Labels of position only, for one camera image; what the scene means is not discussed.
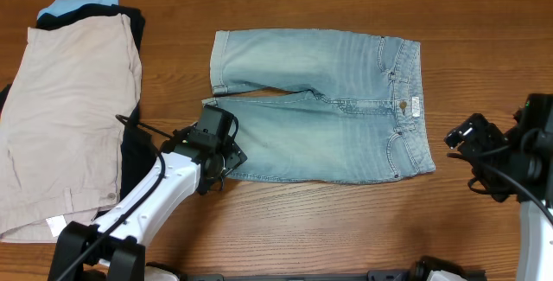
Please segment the light blue denim shorts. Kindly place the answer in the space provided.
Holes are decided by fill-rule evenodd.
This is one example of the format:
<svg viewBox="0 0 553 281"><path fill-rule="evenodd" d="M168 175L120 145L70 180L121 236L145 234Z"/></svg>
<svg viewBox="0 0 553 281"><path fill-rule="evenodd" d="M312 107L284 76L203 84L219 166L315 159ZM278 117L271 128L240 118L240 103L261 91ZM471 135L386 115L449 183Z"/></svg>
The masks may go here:
<svg viewBox="0 0 553 281"><path fill-rule="evenodd" d="M219 31L209 105L238 119L252 182L396 182L435 170L421 45L331 29Z"/></svg>

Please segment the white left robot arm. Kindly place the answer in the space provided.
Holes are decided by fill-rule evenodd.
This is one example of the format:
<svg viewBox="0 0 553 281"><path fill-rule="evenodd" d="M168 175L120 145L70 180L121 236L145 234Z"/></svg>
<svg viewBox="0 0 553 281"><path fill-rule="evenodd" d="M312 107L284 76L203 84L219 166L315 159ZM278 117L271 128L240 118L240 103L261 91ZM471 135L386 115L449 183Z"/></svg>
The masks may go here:
<svg viewBox="0 0 553 281"><path fill-rule="evenodd" d="M67 280L183 280L166 265L148 263L146 248L190 195L204 195L247 159L238 147L238 119L205 105L198 122L167 136L149 173L112 210L60 233L48 277Z"/></svg>

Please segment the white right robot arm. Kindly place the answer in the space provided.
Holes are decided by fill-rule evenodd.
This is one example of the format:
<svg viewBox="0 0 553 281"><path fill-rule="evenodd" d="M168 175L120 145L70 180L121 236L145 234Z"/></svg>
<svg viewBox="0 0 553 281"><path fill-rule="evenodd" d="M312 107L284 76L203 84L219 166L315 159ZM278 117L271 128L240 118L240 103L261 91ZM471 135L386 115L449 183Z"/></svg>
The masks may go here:
<svg viewBox="0 0 553 281"><path fill-rule="evenodd" d="M530 94L506 132L475 113L444 138L451 158L472 166L474 193L520 204L521 246L516 279L552 279L552 96Z"/></svg>

